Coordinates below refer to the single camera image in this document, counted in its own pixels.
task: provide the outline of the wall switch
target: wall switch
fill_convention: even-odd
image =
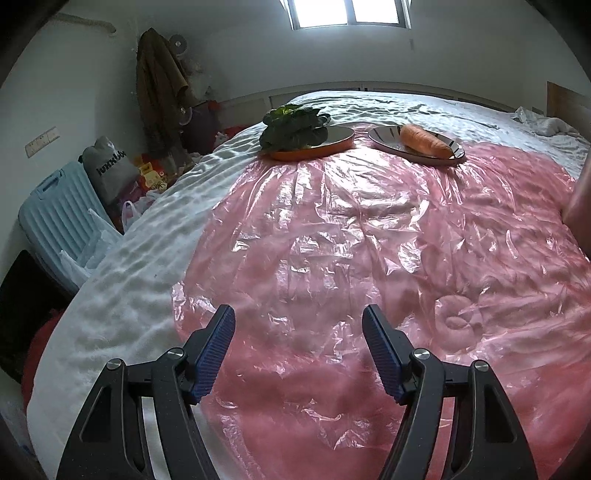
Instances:
[[[51,130],[48,130],[44,134],[39,135],[35,140],[25,145],[25,152],[27,153],[27,157],[31,158],[43,147],[46,147],[58,138],[60,138],[60,133],[58,132],[57,127],[53,127]]]

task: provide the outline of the brown coat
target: brown coat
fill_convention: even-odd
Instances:
[[[181,108],[198,101],[170,43],[153,28],[139,39],[136,87],[148,148],[164,153],[179,143]]]

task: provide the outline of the wooden headboard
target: wooden headboard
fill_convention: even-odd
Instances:
[[[546,111],[547,116],[564,120],[591,142],[591,98],[548,82]]]

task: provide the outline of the gray bag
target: gray bag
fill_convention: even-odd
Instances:
[[[107,137],[100,137],[93,147],[82,154],[84,170],[105,207],[111,205],[119,193],[139,176],[139,170]]]

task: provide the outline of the blue gripper pad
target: blue gripper pad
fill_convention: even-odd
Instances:
[[[236,316],[234,310],[227,305],[222,305],[218,308],[207,327],[194,333],[194,335],[201,334],[204,340],[202,350],[194,364],[196,381],[191,393],[197,402],[200,402],[204,396],[211,393],[235,330]]]
[[[400,403],[405,395],[402,386],[402,364],[388,340],[380,319],[368,307],[363,312],[362,329],[379,377],[388,395]]]

